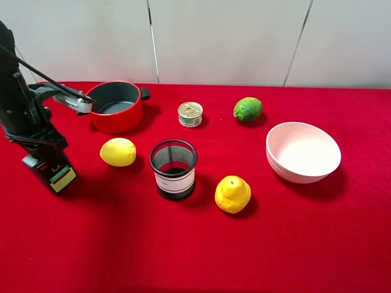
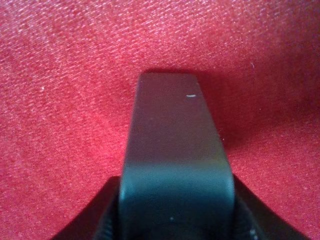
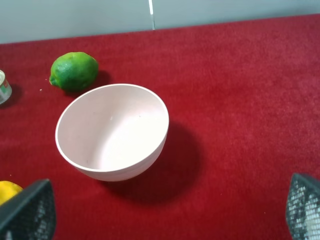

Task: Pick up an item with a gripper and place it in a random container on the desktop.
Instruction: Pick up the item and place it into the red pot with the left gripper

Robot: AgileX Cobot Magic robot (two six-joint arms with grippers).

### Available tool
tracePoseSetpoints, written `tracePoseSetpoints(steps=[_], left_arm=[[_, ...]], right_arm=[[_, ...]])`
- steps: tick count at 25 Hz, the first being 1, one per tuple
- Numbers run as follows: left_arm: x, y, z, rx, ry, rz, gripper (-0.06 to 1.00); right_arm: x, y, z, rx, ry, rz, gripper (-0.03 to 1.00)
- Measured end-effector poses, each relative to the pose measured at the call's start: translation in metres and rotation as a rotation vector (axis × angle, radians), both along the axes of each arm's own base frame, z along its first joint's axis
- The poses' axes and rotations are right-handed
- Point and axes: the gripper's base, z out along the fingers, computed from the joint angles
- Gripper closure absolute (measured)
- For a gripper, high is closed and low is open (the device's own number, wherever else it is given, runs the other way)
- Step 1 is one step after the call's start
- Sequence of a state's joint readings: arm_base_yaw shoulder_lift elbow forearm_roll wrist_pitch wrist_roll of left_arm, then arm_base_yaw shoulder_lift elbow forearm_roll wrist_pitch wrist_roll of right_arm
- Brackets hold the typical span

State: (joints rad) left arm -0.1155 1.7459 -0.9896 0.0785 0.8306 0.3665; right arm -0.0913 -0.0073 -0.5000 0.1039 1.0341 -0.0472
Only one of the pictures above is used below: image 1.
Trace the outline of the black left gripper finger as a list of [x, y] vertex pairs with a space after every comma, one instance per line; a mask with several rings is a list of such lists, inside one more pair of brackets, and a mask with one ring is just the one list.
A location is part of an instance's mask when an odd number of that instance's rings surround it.
[[42, 145], [46, 142], [42, 139], [34, 139], [31, 137], [25, 136], [5, 136], [12, 143], [17, 143], [21, 146], [26, 152], [32, 156], [39, 156], [42, 149]]
[[68, 147], [66, 138], [56, 129], [45, 131], [42, 140], [45, 144], [50, 145], [59, 151], [63, 151]]

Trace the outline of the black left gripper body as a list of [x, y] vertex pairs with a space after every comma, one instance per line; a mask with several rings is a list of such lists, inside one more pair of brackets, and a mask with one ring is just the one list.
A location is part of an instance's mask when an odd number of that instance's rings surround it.
[[42, 106], [56, 95], [50, 85], [29, 87], [19, 69], [1, 74], [1, 126], [6, 136], [42, 139], [44, 132], [55, 129], [51, 112]]

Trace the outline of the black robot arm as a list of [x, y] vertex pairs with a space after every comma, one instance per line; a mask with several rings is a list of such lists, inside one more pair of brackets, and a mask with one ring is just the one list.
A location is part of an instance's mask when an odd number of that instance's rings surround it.
[[51, 123], [51, 111], [43, 100], [60, 91], [45, 85], [27, 85], [15, 54], [13, 33], [1, 23], [1, 126], [5, 136], [27, 152], [44, 156], [61, 153], [66, 139]]

